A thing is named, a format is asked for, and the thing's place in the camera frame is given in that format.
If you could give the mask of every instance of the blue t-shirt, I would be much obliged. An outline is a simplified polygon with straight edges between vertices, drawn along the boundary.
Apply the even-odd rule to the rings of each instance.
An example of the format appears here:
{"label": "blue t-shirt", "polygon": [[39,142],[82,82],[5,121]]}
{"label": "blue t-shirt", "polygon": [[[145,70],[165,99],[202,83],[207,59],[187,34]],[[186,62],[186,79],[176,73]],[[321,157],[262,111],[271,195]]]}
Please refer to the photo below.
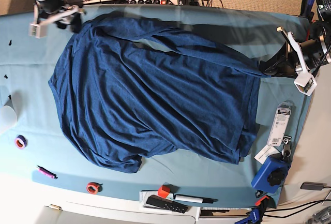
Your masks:
{"label": "blue t-shirt", "polygon": [[256,138],[263,76],[223,44],[155,20],[103,15],[73,35],[49,86],[77,150],[98,166],[135,173],[141,156],[178,148],[238,164]]}

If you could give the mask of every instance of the remote control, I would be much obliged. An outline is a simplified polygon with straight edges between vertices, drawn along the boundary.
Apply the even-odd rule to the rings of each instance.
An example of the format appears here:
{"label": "remote control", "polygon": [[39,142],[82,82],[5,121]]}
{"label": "remote control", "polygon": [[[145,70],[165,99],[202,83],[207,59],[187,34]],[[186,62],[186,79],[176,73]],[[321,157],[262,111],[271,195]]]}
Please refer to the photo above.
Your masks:
{"label": "remote control", "polygon": [[182,205],[178,202],[165,201],[162,198],[148,197],[146,204],[153,205],[155,207],[163,208],[165,210],[171,210],[179,213],[185,213],[188,209],[187,206]]}

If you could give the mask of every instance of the red tape roll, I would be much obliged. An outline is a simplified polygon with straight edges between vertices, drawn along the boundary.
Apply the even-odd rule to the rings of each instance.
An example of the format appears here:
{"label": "red tape roll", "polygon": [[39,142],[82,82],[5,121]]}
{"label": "red tape roll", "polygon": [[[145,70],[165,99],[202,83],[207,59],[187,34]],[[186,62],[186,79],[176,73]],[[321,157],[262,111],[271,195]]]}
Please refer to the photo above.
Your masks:
{"label": "red tape roll", "polygon": [[99,192],[100,185],[97,183],[88,183],[86,186],[86,190],[90,194],[96,195]]}

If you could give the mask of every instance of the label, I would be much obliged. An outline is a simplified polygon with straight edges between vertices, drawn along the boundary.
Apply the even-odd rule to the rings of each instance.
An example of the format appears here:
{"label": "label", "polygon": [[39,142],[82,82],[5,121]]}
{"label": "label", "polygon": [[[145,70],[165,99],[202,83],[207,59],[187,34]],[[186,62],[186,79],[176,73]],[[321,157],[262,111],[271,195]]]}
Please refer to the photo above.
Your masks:
{"label": "label", "polygon": [[277,154],[277,153],[279,153],[279,151],[276,148],[274,148],[273,146],[266,145],[265,147],[262,148],[262,150],[260,150],[258,154],[256,154],[254,158],[258,162],[263,164],[269,155]]}
{"label": "label", "polygon": [[271,128],[267,144],[270,146],[280,146],[290,119],[291,110],[278,108]]}

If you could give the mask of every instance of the blue clamp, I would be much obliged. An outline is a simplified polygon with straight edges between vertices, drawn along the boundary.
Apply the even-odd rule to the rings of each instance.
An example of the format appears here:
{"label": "blue clamp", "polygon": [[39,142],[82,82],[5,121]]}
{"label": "blue clamp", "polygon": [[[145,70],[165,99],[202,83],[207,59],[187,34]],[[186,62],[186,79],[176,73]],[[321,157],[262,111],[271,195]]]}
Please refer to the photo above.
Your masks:
{"label": "blue clamp", "polygon": [[243,220],[235,222],[235,224],[249,224],[249,223],[256,223],[260,220],[260,211],[255,208],[249,214],[249,216]]}

